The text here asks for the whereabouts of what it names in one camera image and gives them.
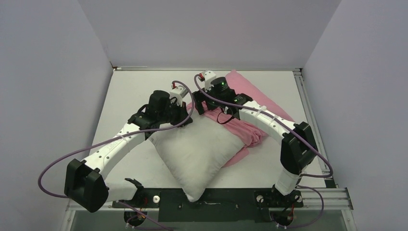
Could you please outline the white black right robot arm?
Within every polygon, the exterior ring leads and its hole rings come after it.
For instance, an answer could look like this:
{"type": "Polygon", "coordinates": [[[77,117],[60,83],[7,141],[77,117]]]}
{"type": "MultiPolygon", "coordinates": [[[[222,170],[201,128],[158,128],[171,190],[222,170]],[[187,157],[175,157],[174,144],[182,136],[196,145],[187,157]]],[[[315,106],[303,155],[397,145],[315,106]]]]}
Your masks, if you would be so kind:
{"type": "Polygon", "coordinates": [[[192,107],[227,128],[244,143],[239,156],[247,154],[247,148],[254,146],[265,136],[272,137],[281,145],[280,162],[282,171],[273,185],[272,200],[284,206],[291,200],[291,193],[298,187],[305,168],[320,156],[309,130],[309,124],[297,124],[276,103],[242,75],[229,73],[226,77],[202,73],[194,76],[198,86],[193,96],[192,107]]]}

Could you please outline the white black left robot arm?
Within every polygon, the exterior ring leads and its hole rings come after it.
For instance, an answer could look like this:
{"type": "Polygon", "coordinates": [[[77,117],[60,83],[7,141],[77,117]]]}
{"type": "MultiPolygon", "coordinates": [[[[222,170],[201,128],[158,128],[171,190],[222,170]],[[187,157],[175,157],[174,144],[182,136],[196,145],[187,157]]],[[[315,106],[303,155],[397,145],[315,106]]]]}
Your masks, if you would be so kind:
{"type": "Polygon", "coordinates": [[[87,211],[98,211],[106,202],[125,200],[131,207],[143,202],[143,186],[135,179],[119,183],[106,181],[111,170],[137,145],[147,140],[162,124],[184,126],[192,122],[183,98],[186,88],[170,92],[155,90],[149,102],[133,114],[112,141],[106,141],[83,160],[72,160],[66,171],[64,194],[87,211]]]}

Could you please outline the white pillow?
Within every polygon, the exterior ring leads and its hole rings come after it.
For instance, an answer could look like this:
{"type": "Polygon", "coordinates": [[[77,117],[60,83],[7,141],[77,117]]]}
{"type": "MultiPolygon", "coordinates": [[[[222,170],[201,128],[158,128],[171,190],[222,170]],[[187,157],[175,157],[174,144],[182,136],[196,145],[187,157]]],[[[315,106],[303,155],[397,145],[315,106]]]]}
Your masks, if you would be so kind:
{"type": "Polygon", "coordinates": [[[220,169],[243,147],[243,141],[212,119],[191,116],[192,123],[150,136],[159,156],[181,186],[187,199],[196,202],[220,169]]]}

